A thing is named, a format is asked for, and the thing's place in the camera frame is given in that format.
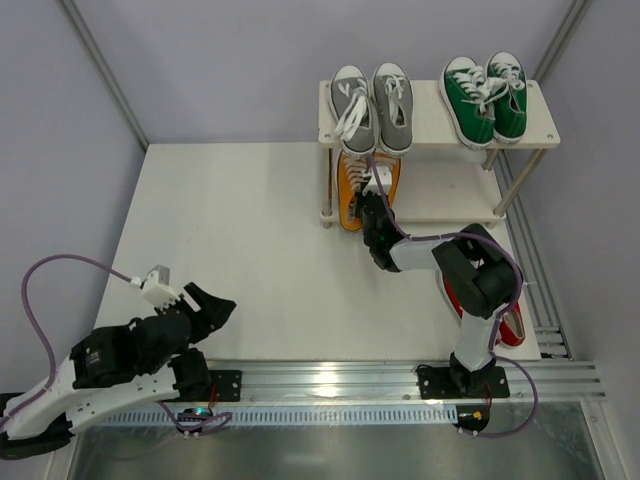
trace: green sneaker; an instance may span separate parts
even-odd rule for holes
[[[498,90],[493,101],[496,114],[493,136],[501,143],[516,143],[527,129],[527,77],[522,65],[510,53],[496,53],[487,63],[487,77],[494,80]]]
[[[485,148],[493,139],[493,88],[484,69],[469,57],[454,58],[440,76],[440,96],[460,143],[466,147]]]

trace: orange sneaker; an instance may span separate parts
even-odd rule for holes
[[[377,165],[387,165],[391,169],[392,180],[388,198],[389,205],[393,205],[400,180],[402,162],[399,158],[391,158],[382,152],[375,152],[374,159]],[[340,225],[347,232],[359,232],[362,229],[362,221],[356,217],[356,203],[358,195],[369,182],[367,159],[352,158],[341,151],[338,161],[334,161],[334,170]]]

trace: white table surface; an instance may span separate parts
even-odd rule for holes
[[[237,302],[228,323],[198,344],[207,358],[447,360],[459,327],[435,272],[381,271],[360,235],[322,227],[322,158],[317,143],[152,145],[115,268],[143,276],[162,264],[177,292],[195,282]],[[491,234],[511,251],[504,224]],[[539,359],[524,298],[520,305],[527,340],[499,353]],[[96,327],[152,314],[111,278]]]

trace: shoe rack shelf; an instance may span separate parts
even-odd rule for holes
[[[320,82],[318,142],[327,150],[327,195],[321,220],[325,227],[338,222],[332,162],[340,151],[329,109],[329,81]],[[504,220],[509,204],[547,152],[560,144],[540,86],[527,81],[527,130],[516,144],[492,142],[486,151],[461,145],[442,103],[437,80],[414,80],[413,147],[405,157],[394,210],[406,223],[479,222],[493,227]],[[510,190],[501,195],[493,163],[501,150],[531,150]]]

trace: shoelace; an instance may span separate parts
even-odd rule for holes
[[[502,89],[497,95],[493,95],[505,85],[506,80],[495,77],[486,78],[483,68],[479,65],[470,68],[467,72],[454,73],[453,78],[471,97],[471,100],[463,100],[463,102],[478,105],[481,114],[487,111],[487,106],[491,102],[506,94],[507,89]]]
[[[525,83],[520,80],[520,67],[502,62],[494,63],[493,67],[500,75],[500,78],[514,90],[523,90],[526,87]]]
[[[348,83],[338,85],[338,90],[346,97],[350,97],[349,105],[338,120],[336,135],[341,140],[348,142],[353,138],[369,110],[369,97],[367,95],[367,82],[363,78],[358,79],[359,86],[351,90]]]
[[[400,83],[400,80],[400,77],[390,75],[384,82],[384,92],[387,94],[387,97],[389,97],[389,114],[394,125],[398,122],[400,100],[402,100],[402,92],[404,92],[404,87]]]
[[[363,184],[369,181],[371,173],[367,174],[367,159],[366,158],[351,158],[343,157],[345,163],[345,169],[347,170],[347,177],[349,177],[349,185],[351,185],[351,191],[359,192],[362,190]],[[376,165],[386,165],[392,169],[397,161],[395,158],[387,157],[373,157]]]

